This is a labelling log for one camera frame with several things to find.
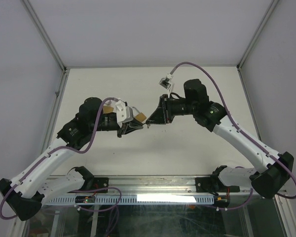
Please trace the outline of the long-shackle brass padlock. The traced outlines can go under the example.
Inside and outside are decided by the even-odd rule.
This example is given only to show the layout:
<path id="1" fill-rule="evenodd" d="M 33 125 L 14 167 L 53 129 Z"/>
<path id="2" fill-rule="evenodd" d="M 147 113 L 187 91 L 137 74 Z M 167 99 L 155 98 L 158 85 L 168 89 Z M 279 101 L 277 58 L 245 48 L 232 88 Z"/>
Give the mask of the long-shackle brass padlock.
<path id="1" fill-rule="evenodd" d="M 136 107 L 131 107 L 132 113 L 133 113 L 133 118 L 136 119 L 137 121 L 144 123 L 147 119 L 147 117 L 140 112 Z"/>

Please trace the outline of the large brass padlock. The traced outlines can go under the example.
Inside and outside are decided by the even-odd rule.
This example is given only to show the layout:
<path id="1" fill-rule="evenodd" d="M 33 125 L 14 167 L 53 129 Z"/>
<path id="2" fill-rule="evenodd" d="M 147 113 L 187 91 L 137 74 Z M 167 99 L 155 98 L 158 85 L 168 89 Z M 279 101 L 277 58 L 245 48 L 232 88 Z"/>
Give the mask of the large brass padlock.
<path id="1" fill-rule="evenodd" d="M 111 106 L 103 106 L 103 114 L 110 114 L 114 112 L 114 108 Z"/>

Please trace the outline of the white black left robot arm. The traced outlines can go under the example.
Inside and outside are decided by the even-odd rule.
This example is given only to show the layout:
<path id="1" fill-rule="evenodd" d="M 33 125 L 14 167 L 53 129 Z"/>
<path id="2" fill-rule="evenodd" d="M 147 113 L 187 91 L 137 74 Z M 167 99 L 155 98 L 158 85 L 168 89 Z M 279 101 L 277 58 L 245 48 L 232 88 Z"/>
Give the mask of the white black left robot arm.
<path id="1" fill-rule="evenodd" d="M 57 133 L 48 148 L 24 171 L 12 179 L 0 180 L 0 218 L 5 203 L 15 217 L 25 221 L 36 215 L 50 200 L 73 191 L 90 191 L 94 175 L 84 166 L 73 168 L 62 178 L 47 178 L 74 154 L 88 152 L 98 131 L 116 131 L 120 138 L 143 128 L 146 116 L 121 99 L 101 100 L 89 97 L 80 105 L 75 117 Z"/>

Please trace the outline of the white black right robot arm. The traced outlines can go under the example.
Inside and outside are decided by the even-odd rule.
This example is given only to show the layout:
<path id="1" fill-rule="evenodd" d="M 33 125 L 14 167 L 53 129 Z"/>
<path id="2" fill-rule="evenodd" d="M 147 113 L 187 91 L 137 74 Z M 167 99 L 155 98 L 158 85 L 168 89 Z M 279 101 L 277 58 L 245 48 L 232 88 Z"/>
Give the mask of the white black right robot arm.
<path id="1" fill-rule="evenodd" d="M 253 168 L 221 165 L 213 171 L 203 189 L 216 194 L 228 186 L 239 186 L 252 188 L 264 198 L 278 194 L 290 178 L 294 157 L 250 137 L 239 124 L 231 121 L 224 106 L 210 101 L 206 86 L 199 79 L 187 80 L 184 92 L 185 96 L 178 99 L 161 95 L 146 124 L 170 124 L 176 116 L 192 115 L 200 126 L 226 140 L 253 165 Z"/>

